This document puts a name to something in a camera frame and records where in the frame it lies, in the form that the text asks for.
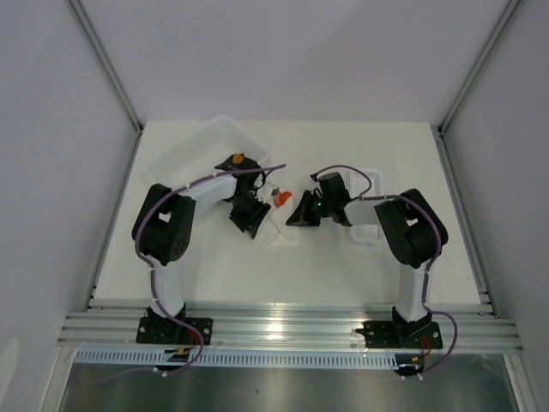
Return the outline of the white paper napkin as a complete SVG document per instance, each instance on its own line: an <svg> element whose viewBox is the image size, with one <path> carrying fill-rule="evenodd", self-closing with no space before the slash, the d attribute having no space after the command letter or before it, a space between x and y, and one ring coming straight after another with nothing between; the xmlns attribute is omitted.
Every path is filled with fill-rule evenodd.
<svg viewBox="0 0 549 412"><path fill-rule="evenodd" d="M279 208L272 208L263 219L255 242L265 248L297 246L299 244L298 229L286 224L293 211L292 202L286 202Z"/></svg>

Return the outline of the orange plastic spoon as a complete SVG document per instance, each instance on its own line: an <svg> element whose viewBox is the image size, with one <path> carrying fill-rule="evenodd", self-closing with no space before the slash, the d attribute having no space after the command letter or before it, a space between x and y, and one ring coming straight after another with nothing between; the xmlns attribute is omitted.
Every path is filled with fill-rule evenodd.
<svg viewBox="0 0 549 412"><path fill-rule="evenodd" d="M273 196L274 206L276 208L282 207L292 196L293 194L290 191L278 192Z"/></svg>

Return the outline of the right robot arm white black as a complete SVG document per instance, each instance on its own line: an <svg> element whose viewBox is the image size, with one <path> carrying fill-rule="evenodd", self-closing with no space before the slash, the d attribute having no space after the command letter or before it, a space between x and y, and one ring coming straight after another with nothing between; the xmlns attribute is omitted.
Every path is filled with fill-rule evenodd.
<svg viewBox="0 0 549 412"><path fill-rule="evenodd" d="M329 218L343 227L379 226L400 264L391 334L401 346L413 345L432 320L426 308L426 293L430 269L449 239L445 225L415 188L396 195L353 197L339 173L313 179L319 187L303 193L286 224L317 227Z"/></svg>

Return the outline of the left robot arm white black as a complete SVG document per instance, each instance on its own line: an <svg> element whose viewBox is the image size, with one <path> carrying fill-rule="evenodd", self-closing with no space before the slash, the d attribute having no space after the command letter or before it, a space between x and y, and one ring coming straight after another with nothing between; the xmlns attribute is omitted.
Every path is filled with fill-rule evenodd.
<svg viewBox="0 0 549 412"><path fill-rule="evenodd" d="M153 295L140 321L139 343L175 343L184 335L196 334L186 327L178 266L190 245L194 220L216 203L230 203L229 220L254 239L270 211L270 205L257 193L273 171L272 167L263 168L249 157L234 154L208 176L187 185L150 186L131 232L137 257L149 267Z"/></svg>

